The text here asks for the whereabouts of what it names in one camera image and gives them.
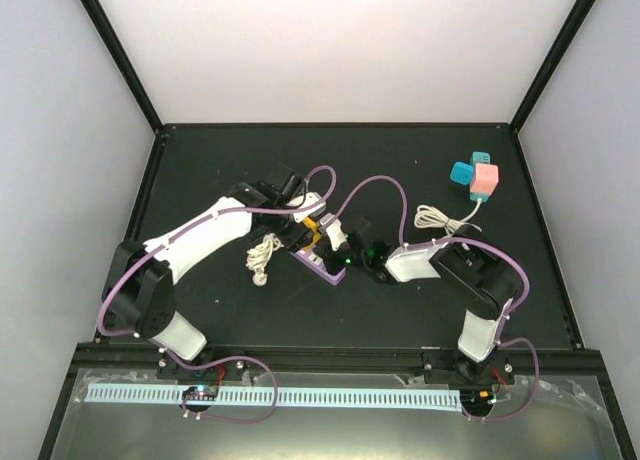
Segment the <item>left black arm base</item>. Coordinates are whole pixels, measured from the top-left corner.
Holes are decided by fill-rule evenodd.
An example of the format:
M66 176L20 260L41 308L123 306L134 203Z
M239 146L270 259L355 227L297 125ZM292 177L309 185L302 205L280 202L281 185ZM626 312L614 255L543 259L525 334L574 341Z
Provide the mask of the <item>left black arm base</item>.
M244 356L245 351L232 346L205 347L193 360L185 361L196 370L185 369L168 354L160 357L156 370L157 377L164 380L176 380L178 383L214 383L215 381L240 381L249 368L249 362L237 359ZM231 357L223 364L203 369L202 366L223 358Z

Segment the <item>yellow cube socket adapter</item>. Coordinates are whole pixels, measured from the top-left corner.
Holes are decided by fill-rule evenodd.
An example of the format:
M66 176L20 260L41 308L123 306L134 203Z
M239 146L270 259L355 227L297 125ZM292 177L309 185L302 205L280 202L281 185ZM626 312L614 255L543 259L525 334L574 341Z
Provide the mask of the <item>yellow cube socket adapter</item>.
M319 224L310 217L303 219L302 223L312 234L311 240L302 248L304 252L310 251L321 239L322 234L319 230Z

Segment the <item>blue cube plug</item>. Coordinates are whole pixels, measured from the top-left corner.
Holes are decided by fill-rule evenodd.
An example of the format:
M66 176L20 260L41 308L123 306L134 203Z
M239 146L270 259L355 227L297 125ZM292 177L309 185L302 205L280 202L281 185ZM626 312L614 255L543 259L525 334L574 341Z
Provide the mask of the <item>blue cube plug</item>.
M451 168L449 178L454 183L468 186L474 175L474 167L464 162L455 162Z

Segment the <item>teal plug adapter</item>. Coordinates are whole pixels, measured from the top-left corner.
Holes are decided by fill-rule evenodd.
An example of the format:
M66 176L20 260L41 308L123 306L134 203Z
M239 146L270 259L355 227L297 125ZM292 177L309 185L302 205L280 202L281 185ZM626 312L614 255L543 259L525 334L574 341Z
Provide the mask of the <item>teal plug adapter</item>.
M472 166L476 164L491 164L491 155L484 151L474 151L470 158Z

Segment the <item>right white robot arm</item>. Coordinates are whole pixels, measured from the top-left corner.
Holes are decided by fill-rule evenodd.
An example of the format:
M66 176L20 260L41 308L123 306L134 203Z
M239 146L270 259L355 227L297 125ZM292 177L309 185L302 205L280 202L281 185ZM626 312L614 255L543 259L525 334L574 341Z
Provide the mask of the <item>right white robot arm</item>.
M511 257L469 225L440 239L398 246L374 237L366 220L347 231L338 222L331 227L337 231L327 227L314 247L331 275L356 267L385 285L440 279L452 286L465 307L456 374L476 383L490 372L489 356L500 343L511 308L529 288L524 271Z

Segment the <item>pink cube socket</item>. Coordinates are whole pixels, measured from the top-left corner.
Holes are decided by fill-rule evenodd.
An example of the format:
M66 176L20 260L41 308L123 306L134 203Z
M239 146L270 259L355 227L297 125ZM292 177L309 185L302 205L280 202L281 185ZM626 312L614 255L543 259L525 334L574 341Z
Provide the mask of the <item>pink cube socket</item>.
M499 167L493 164L477 163L469 185L472 201L487 201L499 183Z

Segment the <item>purple power strip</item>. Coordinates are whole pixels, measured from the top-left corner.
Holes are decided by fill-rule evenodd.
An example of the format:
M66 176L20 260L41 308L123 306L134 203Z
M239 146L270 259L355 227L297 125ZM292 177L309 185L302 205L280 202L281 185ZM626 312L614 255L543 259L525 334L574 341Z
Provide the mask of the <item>purple power strip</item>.
M342 268L338 273L330 273L326 269L324 261L318 255L316 255L313 250L299 250L295 253L292 253L292 257L330 285L337 286L346 275L345 268Z

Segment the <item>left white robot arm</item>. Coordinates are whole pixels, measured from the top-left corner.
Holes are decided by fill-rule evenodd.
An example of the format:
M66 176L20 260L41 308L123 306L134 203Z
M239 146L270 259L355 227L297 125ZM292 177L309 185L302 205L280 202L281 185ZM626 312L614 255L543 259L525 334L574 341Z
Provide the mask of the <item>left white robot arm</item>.
M231 187L207 210L174 230L118 245L103 291L97 328L104 336L132 334L171 351L193 379L207 377L215 356L208 339L177 307L175 287L193 267L225 245L254 232L271 233L289 250L310 244L303 221L321 213L326 198L284 168L267 180ZM120 319L118 332L105 325Z

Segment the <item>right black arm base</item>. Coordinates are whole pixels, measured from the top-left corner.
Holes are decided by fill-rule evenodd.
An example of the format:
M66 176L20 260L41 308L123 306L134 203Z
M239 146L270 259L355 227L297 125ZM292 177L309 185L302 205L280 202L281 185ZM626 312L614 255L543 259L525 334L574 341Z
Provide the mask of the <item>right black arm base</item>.
M487 359L471 360L457 349L432 349L422 353L426 383L488 386L514 384L513 374L506 370L510 363L505 353L494 350Z

